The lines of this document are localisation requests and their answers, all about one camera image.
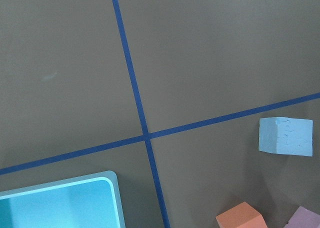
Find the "orange foam block left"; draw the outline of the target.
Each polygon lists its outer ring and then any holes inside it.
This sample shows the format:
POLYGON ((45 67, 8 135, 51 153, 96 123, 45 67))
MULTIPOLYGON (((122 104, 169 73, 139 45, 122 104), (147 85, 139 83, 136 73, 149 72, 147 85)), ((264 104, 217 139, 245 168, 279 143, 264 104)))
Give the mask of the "orange foam block left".
POLYGON ((267 228, 263 216, 246 202, 216 216, 220 228, 267 228))

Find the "pink lilac foam block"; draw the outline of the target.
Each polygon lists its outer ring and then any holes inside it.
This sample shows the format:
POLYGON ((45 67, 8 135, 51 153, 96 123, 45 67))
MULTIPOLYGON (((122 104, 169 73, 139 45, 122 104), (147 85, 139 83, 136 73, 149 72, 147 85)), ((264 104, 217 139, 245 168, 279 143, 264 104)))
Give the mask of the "pink lilac foam block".
POLYGON ((319 228, 320 215, 302 206, 294 212, 284 228, 319 228))

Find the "blue tape grid lines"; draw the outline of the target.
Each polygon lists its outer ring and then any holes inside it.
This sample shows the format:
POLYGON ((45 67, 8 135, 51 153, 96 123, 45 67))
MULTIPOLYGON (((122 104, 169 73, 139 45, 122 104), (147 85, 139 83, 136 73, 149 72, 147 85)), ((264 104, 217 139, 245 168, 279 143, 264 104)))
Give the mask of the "blue tape grid lines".
POLYGON ((320 210, 320 0, 0 0, 0 189, 113 170, 129 228, 320 210), (313 121, 313 156, 259 151, 313 121))

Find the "light blue foam block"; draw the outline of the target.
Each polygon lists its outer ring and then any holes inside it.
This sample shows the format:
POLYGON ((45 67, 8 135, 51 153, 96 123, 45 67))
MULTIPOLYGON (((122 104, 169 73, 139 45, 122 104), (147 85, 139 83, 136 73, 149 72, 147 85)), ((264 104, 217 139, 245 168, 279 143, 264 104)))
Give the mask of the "light blue foam block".
POLYGON ((260 152, 313 156, 313 121, 289 117, 259 119, 260 152))

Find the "turquoise plastic tray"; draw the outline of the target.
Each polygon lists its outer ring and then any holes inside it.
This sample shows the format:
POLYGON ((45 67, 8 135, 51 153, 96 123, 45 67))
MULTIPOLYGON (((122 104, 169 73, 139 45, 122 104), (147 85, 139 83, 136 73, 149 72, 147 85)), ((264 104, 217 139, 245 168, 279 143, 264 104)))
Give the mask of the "turquoise plastic tray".
POLYGON ((118 179, 103 171, 0 193, 2 228, 124 228, 118 179))

